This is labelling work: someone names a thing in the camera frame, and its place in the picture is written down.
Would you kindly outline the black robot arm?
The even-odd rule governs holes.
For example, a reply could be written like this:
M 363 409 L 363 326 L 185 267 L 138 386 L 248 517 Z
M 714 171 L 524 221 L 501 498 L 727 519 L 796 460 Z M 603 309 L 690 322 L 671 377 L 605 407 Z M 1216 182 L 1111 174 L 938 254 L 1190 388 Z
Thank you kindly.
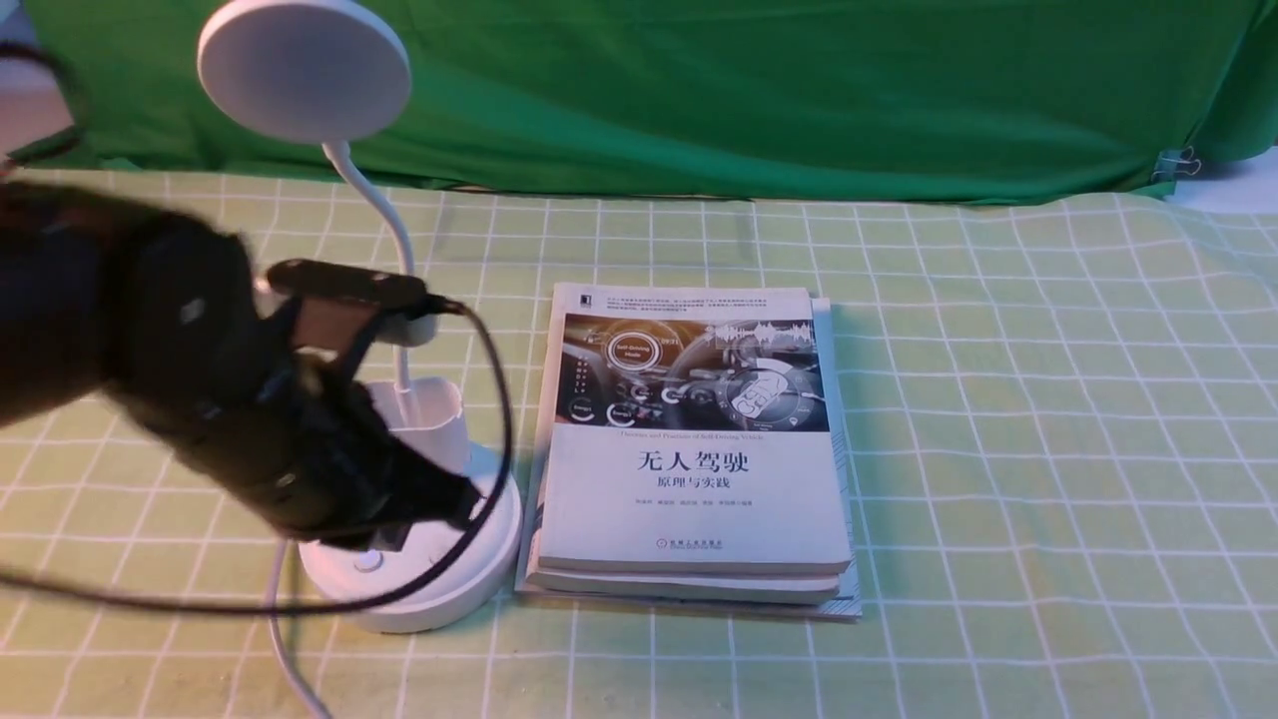
M 98 391 L 284 536 L 362 550 L 472 524 L 481 490 L 394 435 L 355 381 L 374 341 L 443 309 L 424 281 L 323 261 L 104 193 L 3 184 L 3 421 Z

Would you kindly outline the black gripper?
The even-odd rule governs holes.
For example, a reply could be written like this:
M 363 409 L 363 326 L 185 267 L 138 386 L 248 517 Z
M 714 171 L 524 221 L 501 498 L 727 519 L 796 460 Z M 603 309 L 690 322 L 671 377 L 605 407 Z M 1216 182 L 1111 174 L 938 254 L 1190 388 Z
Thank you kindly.
M 229 404 L 150 415 L 155 438 L 280 535 L 399 552 L 410 527 L 466 529 L 482 490 L 414 450 L 369 391 L 311 360 L 271 372 Z

